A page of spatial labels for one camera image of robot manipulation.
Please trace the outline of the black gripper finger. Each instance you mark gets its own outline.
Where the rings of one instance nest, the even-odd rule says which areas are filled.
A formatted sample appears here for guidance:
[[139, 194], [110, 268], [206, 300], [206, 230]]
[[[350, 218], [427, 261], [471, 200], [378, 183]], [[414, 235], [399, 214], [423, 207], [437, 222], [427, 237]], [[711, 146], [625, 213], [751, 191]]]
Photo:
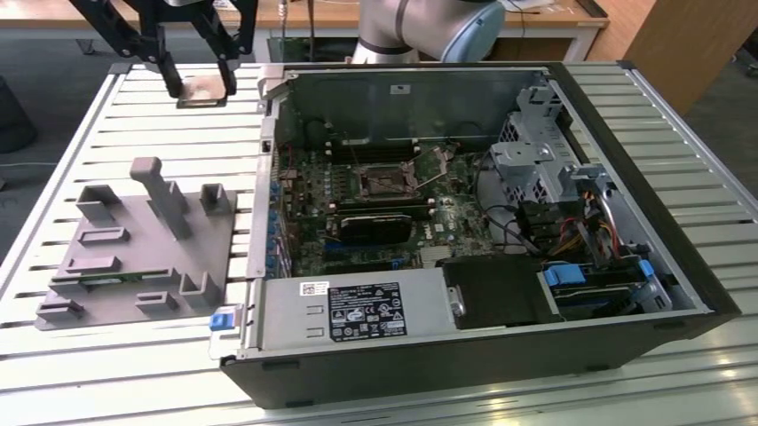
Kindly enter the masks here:
[[259, 1], [242, 0], [232, 1], [231, 4], [239, 15], [239, 28], [234, 35], [227, 32], [214, 1], [202, 1], [195, 15], [195, 30], [216, 56], [226, 96], [238, 92], [235, 70], [239, 57], [254, 51]]
[[178, 99], [182, 94], [182, 77], [166, 48], [163, 23], [140, 17], [139, 2], [127, 1], [139, 15], [140, 29], [135, 29], [111, 1], [70, 1], [115, 52], [124, 58], [138, 57], [162, 75], [168, 94]]

